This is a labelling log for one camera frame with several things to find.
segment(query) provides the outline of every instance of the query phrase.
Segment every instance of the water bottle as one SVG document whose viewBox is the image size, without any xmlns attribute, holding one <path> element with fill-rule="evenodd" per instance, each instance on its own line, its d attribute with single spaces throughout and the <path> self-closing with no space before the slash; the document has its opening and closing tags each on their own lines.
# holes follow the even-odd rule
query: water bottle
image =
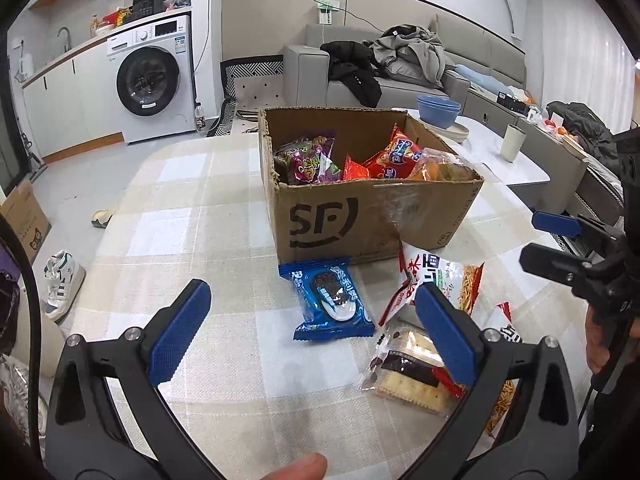
<svg viewBox="0 0 640 480">
<path fill-rule="evenodd" d="M 204 112 L 202 111 L 202 105 L 197 102 L 196 102 L 195 115 L 196 115 L 196 130 L 201 134 L 205 134 L 207 131 L 207 125 L 204 120 Z"/>
</svg>

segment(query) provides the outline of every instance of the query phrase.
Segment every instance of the washing machine door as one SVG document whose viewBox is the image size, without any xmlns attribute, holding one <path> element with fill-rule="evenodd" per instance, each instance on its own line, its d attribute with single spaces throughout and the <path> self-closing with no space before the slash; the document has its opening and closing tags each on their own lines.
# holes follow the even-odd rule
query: washing machine door
<svg viewBox="0 0 640 480">
<path fill-rule="evenodd" d="M 131 113 L 148 117 L 160 113 L 174 98 L 180 81 L 175 57 L 144 46 L 129 54 L 118 69 L 118 97 Z"/>
</svg>

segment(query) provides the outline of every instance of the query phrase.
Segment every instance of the floor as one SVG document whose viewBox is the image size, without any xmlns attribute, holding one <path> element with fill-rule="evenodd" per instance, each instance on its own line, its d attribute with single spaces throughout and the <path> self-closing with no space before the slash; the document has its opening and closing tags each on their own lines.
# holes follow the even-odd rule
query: floor
<svg viewBox="0 0 640 480">
<path fill-rule="evenodd" d="M 46 298 L 44 267 L 60 250 L 71 253 L 85 268 L 91 265 L 104 234 L 92 226 L 97 209 L 117 205 L 131 179 L 149 155 L 176 142 L 192 139 L 193 132 L 126 145 L 123 142 L 81 153 L 50 164 L 33 183 L 33 190 L 51 222 L 51 231 L 33 263 L 38 294 Z M 61 323 L 63 332 L 72 319 Z"/>
</svg>

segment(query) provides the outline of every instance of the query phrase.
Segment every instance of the blue cookie package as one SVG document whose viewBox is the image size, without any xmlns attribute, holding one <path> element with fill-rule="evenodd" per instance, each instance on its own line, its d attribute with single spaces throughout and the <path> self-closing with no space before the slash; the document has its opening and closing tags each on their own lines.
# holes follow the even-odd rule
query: blue cookie package
<svg viewBox="0 0 640 480">
<path fill-rule="evenodd" d="M 280 276 L 296 287 L 305 317 L 293 339 L 331 341 L 374 334 L 376 327 L 358 296 L 347 264 L 348 259 L 340 258 L 278 266 Z"/>
</svg>

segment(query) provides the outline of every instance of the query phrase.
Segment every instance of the cardboard box on floor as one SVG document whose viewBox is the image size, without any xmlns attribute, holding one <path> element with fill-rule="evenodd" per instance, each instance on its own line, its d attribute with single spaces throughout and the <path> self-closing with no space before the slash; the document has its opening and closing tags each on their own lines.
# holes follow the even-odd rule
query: cardboard box on floor
<svg viewBox="0 0 640 480">
<path fill-rule="evenodd" d="M 33 263 L 51 224 L 33 194 L 31 182 L 25 180 L 9 193 L 0 205 L 0 214 L 14 229 L 29 261 Z"/>
<path fill-rule="evenodd" d="M 288 186 L 273 149 L 314 132 L 335 131 L 331 159 L 362 163 L 389 143 L 394 124 L 422 148 L 453 153 L 402 111 L 361 108 L 268 108 L 258 117 L 260 164 L 280 263 L 350 256 L 353 263 L 398 255 L 398 238 L 427 250 L 451 240 L 480 191 L 470 182 L 367 179 Z"/>
</svg>

